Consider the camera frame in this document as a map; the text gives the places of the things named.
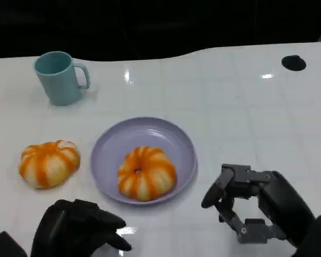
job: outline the cup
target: cup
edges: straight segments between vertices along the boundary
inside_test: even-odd
[[[83,70],[86,85],[80,86],[76,78],[75,67]],[[54,51],[40,56],[34,65],[37,76],[54,105],[68,105],[81,97],[81,89],[90,86],[89,73],[83,64],[73,63],[66,52]]]

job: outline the purple plate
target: purple plate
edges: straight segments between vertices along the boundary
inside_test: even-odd
[[[161,148],[176,167],[174,189],[153,201],[137,201],[125,197],[118,190],[118,169],[124,157],[138,146]],[[134,205],[149,205],[175,196],[197,172],[194,145],[187,134],[170,122],[149,117],[128,119],[108,129],[96,141],[90,161],[98,188],[117,201]]]

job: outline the toy pumpkin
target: toy pumpkin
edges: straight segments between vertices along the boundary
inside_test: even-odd
[[[120,192],[139,201],[153,200],[173,189],[175,183],[175,167],[160,148],[135,148],[118,171]]]
[[[58,140],[25,148],[19,173],[34,188],[50,188],[65,181],[80,165],[76,145]]]

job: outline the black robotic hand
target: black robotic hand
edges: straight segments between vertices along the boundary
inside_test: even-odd
[[[258,197],[258,207],[273,223],[248,218],[242,222],[232,210],[234,198]],[[207,191],[202,208],[215,206],[221,222],[233,229],[242,244],[266,244],[268,239],[288,240],[294,257],[321,257],[321,215],[311,210],[277,171],[257,172],[251,166],[223,164],[221,174]]]
[[[45,212],[34,236],[31,257],[87,257],[107,243],[130,251],[131,245],[116,234],[126,222],[97,204],[58,200]]]

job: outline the table surface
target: table surface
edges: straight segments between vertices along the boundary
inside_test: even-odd
[[[281,65],[287,55],[307,63],[301,72]],[[58,199],[97,202],[123,217],[120,231],[134,249],[105,256],[290,256],[287,242],[240,245],[200,204],[223,163],[278,170],[315,215],[321,214],[321,43],[207,49],[170,59],[89,62],[92,85],[76,104],[54,107],[34,73],[36,57],[0,59],[0,232],[29,253],[46,208]],[[90,174],[98,137],[131,117],[169,120],[191,137],[198,155],[192,186],[158,206],[136,208],[103,196]],[[33,190],[20,178],[27,145],[75,142],[81,167],[64,185]],[[256,199],[237,200],[241,218],[263,217]]]

